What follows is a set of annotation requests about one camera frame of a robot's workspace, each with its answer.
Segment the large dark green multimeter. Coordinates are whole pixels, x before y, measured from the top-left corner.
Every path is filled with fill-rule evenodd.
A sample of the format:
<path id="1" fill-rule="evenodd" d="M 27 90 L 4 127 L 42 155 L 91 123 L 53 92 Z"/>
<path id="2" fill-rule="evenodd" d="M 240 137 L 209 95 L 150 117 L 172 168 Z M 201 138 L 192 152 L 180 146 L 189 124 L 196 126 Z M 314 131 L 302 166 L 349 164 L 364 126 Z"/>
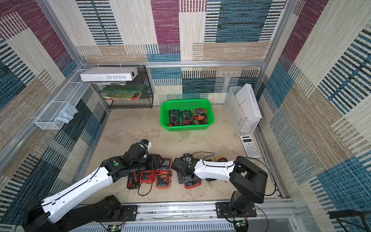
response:
<path id="1" fill-rule="evenodd" d="M 179 109 L 173 109 L 169 111 L 169 123 L 168 126 L 180 126 L 180 110 Z"/>

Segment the small dark green multimeter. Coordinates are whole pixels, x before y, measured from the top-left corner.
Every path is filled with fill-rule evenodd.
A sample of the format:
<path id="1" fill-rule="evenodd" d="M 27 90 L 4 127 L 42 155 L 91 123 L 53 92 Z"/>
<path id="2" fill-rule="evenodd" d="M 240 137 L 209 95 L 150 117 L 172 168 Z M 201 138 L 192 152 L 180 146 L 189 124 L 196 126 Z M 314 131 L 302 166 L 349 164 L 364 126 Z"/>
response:
<path id="1" fill-rule="evenodd" d="M 194 116 L 191 110 L 181 111 L 182 126 L 194 125 Z"/>

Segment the orange clamp multimeter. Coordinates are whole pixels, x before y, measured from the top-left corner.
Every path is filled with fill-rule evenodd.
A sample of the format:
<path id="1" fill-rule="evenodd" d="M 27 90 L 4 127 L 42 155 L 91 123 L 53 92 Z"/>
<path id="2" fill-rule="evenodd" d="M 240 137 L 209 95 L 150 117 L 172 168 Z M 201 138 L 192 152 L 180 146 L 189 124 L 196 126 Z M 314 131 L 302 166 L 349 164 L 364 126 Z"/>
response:
<path id="1" fill-rule="evenodd" d="M 203 108 L 194 109 L 193 117 L 194 117 L 194 121 L 196 122 L 197 125 L 208 124 L 206 112 L 207 112 L 207 110 L 205 110 Z"/>

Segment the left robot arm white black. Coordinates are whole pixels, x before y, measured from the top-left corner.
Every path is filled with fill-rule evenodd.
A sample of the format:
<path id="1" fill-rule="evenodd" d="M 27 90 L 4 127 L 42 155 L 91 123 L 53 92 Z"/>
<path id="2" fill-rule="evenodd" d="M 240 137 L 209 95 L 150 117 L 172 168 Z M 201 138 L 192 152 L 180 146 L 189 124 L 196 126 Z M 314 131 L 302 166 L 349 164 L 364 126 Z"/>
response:
<path id="1" fill-rule="evenodd" d="M 30 201 L 23 216 L 24 231 L 60 232 L 57 223 L 76 205 L 130 173 L 143 171 L 151 146 L 147 139 L 134 143 L 124 155 L 104 160 L 95 171 L 68 188 L 42 200 Z"/>

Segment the red Delixi multimeter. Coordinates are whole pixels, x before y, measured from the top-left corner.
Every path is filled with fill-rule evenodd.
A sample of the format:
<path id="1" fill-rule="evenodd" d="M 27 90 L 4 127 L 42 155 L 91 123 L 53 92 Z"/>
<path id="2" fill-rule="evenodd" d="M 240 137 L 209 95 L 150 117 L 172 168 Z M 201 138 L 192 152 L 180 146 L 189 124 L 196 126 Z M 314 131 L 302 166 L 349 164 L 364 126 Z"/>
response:
<path id="1" fill-rule="evenodd" d="M 158 163 L 148 164 L 147 167 L 141 171 L 140 183 L 141 184 L 152 184 L 156 177 L 159 168 Z"/>

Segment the red Aneng multimeter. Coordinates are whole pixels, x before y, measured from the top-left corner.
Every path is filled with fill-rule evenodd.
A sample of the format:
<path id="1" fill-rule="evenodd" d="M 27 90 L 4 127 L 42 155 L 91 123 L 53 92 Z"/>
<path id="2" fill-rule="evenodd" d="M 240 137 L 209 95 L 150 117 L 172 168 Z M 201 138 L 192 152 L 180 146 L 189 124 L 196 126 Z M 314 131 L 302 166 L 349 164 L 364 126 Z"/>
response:
<path id="1" fill-rule="evenodd" d="M 197 177 L 195 178 L 185 177 L 183 178 L 183 182 L 186 189 L 192 189 L 201 184 L 201 180 Z"/>

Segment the orange Victor multimeter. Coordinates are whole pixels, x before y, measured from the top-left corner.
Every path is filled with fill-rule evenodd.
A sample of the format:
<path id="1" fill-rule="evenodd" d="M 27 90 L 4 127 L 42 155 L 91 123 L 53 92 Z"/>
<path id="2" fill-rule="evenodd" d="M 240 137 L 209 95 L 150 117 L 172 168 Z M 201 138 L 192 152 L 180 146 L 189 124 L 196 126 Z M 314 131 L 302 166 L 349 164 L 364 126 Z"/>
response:
<path id="1" fill-rule="evenodd" d="M 161 164 L 157 170 L 156 178 L 156 188 L 158 189 L 168 189 L 170 187 L 172 178 L 172 159 L 165 158 L 164 162 Z"/>

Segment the black pocket multimeter with leads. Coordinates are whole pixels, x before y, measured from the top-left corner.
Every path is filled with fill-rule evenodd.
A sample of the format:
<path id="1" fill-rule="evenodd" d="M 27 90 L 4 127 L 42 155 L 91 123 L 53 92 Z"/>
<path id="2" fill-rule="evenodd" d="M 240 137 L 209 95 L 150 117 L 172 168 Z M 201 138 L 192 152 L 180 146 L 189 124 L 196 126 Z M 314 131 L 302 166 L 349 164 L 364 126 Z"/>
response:
<path id="1" fill-rule="evenodd" d="M 138 189 L 140 187 L 141 171 L 131 172 L 128 175 L 127 188 L 129 190 Z"/>

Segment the green plastic basket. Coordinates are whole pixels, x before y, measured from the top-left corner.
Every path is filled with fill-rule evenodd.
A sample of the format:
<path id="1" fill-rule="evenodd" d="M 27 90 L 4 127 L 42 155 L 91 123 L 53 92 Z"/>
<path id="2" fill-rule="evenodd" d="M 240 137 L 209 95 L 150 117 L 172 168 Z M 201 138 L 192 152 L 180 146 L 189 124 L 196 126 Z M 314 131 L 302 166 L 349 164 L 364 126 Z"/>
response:
<path id="1" fill-rule="evenodd" d="M 193 119 L 193 113 L 195 109 L 203 109 L 206 114 L 207 124 L 194 125 L 182 125 L 183 115 L 182 111 L 192 111 L 190 117 Z M 179 122 L 177 125 L 171 125 L 171 115 L 177 116 Z M 170 100 L 166 101 L 161 106 L 160 123 L 162 127 L 168 131 L 194 131 L 194 130 L 206 130 L 209 126 L 215 122 L 215 116 L 211 103 L 207 99 L 183 99 L 183 100 Z"/>

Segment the yellow clamp meter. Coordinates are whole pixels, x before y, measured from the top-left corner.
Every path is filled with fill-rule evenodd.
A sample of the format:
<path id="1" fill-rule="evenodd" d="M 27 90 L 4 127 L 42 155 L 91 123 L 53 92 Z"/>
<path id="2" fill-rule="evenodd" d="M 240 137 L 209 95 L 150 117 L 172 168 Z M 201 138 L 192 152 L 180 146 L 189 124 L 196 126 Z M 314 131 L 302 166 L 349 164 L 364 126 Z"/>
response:
<path id="1" fill-rule="evenodd" d="M 215 162 L 228 162 L 228 159 L 224 156 L 215 159 Z"/>

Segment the white calculator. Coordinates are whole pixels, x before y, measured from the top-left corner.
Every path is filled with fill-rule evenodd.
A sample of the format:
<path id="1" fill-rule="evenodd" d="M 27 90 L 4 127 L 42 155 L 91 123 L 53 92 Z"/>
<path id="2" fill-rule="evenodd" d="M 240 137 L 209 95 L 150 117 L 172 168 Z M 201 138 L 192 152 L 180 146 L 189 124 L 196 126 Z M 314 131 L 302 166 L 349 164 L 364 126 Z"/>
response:
<path id="1" fill-rule="evenodd" d="M 241 136 L 240 139 L 249 158 L 260 158 L 260 153 L 250 135 Z"/>

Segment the white file box holder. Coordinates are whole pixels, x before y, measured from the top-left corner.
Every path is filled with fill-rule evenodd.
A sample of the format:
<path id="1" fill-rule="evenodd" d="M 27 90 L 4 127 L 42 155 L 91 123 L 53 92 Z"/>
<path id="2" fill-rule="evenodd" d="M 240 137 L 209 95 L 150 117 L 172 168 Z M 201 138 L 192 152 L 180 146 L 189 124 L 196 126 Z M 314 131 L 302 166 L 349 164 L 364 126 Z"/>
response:
<path id="1" fill-rule="evenodd" d="M 252 135 L 262 115 L 252 85 L 231 87 L 225 99 L 225 106 L 240 136 Z"/>

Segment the green book on shelf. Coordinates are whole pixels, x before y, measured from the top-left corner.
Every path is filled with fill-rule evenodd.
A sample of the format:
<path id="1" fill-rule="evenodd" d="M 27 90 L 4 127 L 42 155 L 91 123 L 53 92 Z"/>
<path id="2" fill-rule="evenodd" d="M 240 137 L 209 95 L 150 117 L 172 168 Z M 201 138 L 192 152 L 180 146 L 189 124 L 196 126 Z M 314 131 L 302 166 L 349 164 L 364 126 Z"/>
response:
<path id="1" fill-rule="evenodd" d="M 108 85 L 100 93 L 107 100 L 131 100 L 135 95 L 141 94 L 145 86 L 138 85 Z"/>

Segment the light blue cloth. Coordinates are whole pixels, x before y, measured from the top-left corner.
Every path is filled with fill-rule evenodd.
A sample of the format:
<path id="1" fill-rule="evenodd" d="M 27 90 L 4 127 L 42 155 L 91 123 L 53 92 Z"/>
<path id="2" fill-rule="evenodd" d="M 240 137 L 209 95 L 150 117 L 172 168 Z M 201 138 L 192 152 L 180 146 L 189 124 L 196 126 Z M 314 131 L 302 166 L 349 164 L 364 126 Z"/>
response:
<path id="1" fill-rule="evenodd" d="M 55 125 L 68 124 L 77 113 L 78 110 L 71 103 L 67 103 L 56 117 Z"/>

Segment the white Folio box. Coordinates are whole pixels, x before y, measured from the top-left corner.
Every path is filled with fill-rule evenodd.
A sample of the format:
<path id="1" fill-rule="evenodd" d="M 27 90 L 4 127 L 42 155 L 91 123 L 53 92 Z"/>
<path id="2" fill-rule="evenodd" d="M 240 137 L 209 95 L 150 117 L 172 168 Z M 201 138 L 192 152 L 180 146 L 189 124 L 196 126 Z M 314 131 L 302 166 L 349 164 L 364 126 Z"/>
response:
<path id="1" fill-rule="evenodd" d="M 138 75 L 136 67 L 93 67 L 80 74 L 83 82 L 132 81 Z"/>

